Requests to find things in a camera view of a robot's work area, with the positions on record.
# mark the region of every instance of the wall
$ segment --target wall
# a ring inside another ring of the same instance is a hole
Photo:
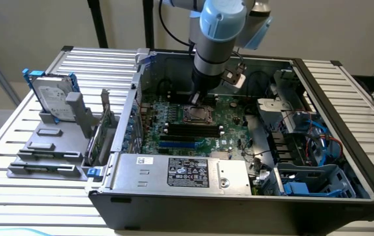
[[[10,81],[47,69],[64,45],[97,47],[84,0],[0,0],[0,69]]]
[[[184,49],[164,33],[155,2],[155,44]],[[274,22],[260,48],[243,54],[339,60],[351,73],[374,72],[371,0],[270,0]],[[144,47],[142,0],[101,0],[109,46]],[[188,11],[164,7],[172,33],[188,37]],[[97,47],[85,0],[0,0],[0,68],[10,81],[21,69],[44,69],[63,45]]]

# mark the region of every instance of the black dimm slot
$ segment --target black dimm slot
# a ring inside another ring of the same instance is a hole
[[[159,136],[159,140],[162,141],[175,141],[175,142],[194,142],[194,137],[186,137],[186,136],[171,136],[171,135],[162,135]]]
[[[168,135],[211,138],[220,137],[219,126],[216,125],[170,124]]]

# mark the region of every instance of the power supply label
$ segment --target power supply label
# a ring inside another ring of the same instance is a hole
[[[208,188],[207,160],[170,158],[167,184],[172,187]]]

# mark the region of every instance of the ribbed metal table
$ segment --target ribbed metal table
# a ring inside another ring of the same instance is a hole
[[[116,114],[123,109],[136,51],[73,48],[61,52],[47,72],[75,72],[92,112],[103,109],[101,88],[111,90]],[[343,68],[329,61],[305,61],[347,127],[374,163],[374,109]],[[85,182],[8,178],[6,167],[39,124],[40,105],[29,92],[0,129],[0,228],[32,228],[59,236],[187,235],[117,232],[108,229],[84,192]],[[374,236],[374,222],[353,222],[333,236]]]

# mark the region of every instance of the blue tab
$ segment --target blue tab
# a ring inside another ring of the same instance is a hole
[[[32,76],[44,76],[45,75],[45,72],[44,71],[40,71],[40,70],[33,70],[29,75]]]
[[[99,178],[100,177],[100,173],[101,173],[100,169],[91,168],[88,170],[87,176],[88,176],[88,178]]]
[[[287,195],[301,195],[301,196],[310,195],[306,183],[289,182],[283,185],[283,187],[285,187],[285,193]]]

